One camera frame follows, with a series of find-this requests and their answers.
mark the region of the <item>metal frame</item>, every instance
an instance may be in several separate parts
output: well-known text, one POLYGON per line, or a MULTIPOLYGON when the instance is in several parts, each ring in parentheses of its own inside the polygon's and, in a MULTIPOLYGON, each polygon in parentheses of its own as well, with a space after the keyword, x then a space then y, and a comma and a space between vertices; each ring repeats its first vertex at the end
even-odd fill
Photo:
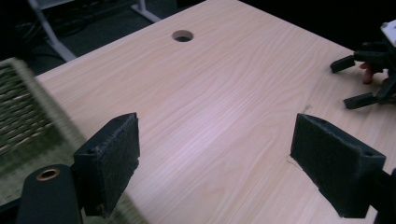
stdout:
POLYGON ((36 0, 28 0, 28 3, 32 10, 35 12, 38 20, 44 28, 44 31, 47 34, 47 43, 64 59, 66 62, 70 62, 76 59, 76 55, 73 54, 70 49, 68 49, 56 36, 50 27, 50 23, 47 21, 47 18, 44 16, 44 13, 41 11, 40 5, 36 0))
POLYGON ((159 17, 146 10, 145 0, 137 0, 137 4, 131 5, 131 9, 139 13, 141 16, 148 19, 149 21, 157 22, 161 20, 159 17))

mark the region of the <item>wooden table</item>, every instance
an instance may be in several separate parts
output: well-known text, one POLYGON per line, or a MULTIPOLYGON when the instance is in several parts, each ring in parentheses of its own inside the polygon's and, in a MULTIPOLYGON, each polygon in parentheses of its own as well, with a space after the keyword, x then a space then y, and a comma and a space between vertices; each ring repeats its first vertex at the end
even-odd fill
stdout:
POLYGON ((92 136, 137 112, 141 158, 127 192, 150 223, 373 223, 340 218, 290 158, 297 113, 333 123, 395 167, 396 111, 345 98, 376 91, 352 51, 235 0, 209 0, 37 79, 92 136), (189 42, 172 33, 188 30, 189 42))

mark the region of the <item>floor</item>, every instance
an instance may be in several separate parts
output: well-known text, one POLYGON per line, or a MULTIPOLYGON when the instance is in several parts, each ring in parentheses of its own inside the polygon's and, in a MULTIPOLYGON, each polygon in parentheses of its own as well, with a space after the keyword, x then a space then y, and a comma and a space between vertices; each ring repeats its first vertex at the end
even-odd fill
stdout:
MULTIPOLYGON (((58 38, 79 57, 151 25, 152 22, 131 10, 131 5, 135 3, 134 0, 105 0, 89 8, 61 8, 62 12, 71 10, 68 15, 73 16, 69 20, 60 20, 59 17, 51 20, 51 15, 46 13, 58 38)), ((161 19, 185 9, 177 7, 177 0, 147 0, 146 7, 161 19)), ((35 75, 38 76, 65 63, 44 41, 43 36, 39 36, 39 39, 33 42, 34 44, 30 45, 32 56, 25 61, 35 75)))

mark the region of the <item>dark background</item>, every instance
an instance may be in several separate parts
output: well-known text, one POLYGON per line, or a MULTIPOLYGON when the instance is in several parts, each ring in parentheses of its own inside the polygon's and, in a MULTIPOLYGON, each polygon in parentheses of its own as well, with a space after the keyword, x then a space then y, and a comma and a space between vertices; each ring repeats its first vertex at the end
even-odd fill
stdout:
MULTIPOLYGON (((70 11, 67 8, 84 8, 90 2, 100 3, 101 1, 114 2, 115 5, 117 2, 124 2, 122 0, 76 0, 52 9, 50 22, 56 21, 56 16, 62 16, 63 12, 70 11)), ((201 0, 175 1, 179 8, 202 2, 201 0)), ((358 49, 365 41, 382 39, 381 24, 396 20, 396 0, 241 1, 353 50, 358 49)), ((155 1, 147 0, 148 5, 150 2, 153 2, 155 6, 155 1)), ((177 13, 177 10, 172 9, 167 13, 177 13)), ((31 57, 31 49, 36 46, 38 40, 42 40, 43 34, 39 33, 35 36, 36 38, 25 41, 26 38, 21 38, 15 27, 25 21, 35 20, 35 15, 26 0, 0 1, 0 60, 13 56, 23 59, 31 57)))
MULTIPOLYGON (((177 0, 180 6, 199 0, 177 0)), ((396 0, 241 0, 346 48, 383 38, 380 26, 396 20, 396 0)))

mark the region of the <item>black cable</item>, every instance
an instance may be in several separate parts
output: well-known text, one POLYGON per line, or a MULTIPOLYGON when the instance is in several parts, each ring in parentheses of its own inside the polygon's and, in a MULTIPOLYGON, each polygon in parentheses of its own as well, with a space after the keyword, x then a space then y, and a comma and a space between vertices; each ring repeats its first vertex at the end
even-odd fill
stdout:
POLYGON ((51 57, 51 58, 59 59, 59 60, 61 60, 61 61, 64 62, 64 59, 63 59, 63 58, 61 58, 61 57, 58 56, 58 55, 54 55, 54 54, 37 53, 37 54, 34 54, 34 56, 35 56, 35 57, 51 57))

